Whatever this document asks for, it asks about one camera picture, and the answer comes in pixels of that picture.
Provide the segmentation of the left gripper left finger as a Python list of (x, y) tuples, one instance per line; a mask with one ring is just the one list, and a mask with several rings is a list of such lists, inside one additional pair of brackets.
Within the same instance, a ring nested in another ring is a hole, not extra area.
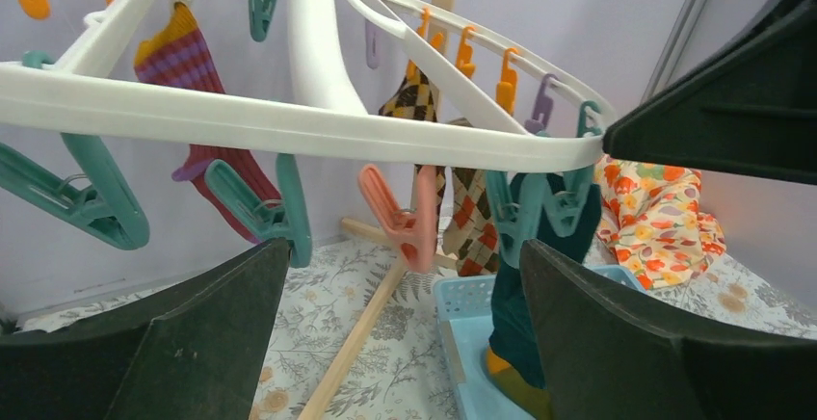
[(5, 419), (246, 419), (289, 266), (286, 241), (53, 331), (1, 339)]

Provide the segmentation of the white plastic clip hanger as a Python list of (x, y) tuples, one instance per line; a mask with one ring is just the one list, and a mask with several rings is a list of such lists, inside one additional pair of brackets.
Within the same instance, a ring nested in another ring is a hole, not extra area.
[(402, 50), (467, 126), (369, 114), (342, 58), (334, 0), (288, 0), (291, 103), (111, 78), (154, 0), (114, 0), (47, 69), (1, 65), (1, 120), (51, 131), (497, 171), (583, 168), (598, 136), (537, 137), (395, 15), (420, 0), (346, 0)]

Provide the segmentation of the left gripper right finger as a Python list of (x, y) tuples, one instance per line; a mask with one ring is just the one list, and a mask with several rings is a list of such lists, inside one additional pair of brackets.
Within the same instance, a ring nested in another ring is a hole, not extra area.
[(540, 361), (557, 419), (812, 419), (816, 344), (656, 300), (539, 241), (557, 283)]

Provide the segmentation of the dark teal sock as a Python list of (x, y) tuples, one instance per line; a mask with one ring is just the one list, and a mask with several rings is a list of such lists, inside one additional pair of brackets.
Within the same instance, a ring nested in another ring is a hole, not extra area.
[[(536, 240), (582, 264), (593, 243), (601, 213), (600, 187), (592, 183), (574, 233), (566, 237), (557, 235), (546, 213), (542, 212)], [(521, 267), (515, 268), (503, 261), (496, 274), (491, 297), (493, 331), (488, 347), (508, 361), (528, 383), (545, 389), (545, 373), (540, 361), (540, 343), (544, 341), (541, 324), (544, 306), (553, 302), (557, 283), (546, 260), (529, 255), (527, 250), (526, 247), (521, 249)]]

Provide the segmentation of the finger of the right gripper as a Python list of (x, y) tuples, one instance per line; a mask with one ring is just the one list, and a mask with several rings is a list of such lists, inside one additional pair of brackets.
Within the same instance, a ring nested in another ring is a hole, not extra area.
[(725, 47), (612, 124), (603, 150), (815, 184), (816, 0), (768, 0)]

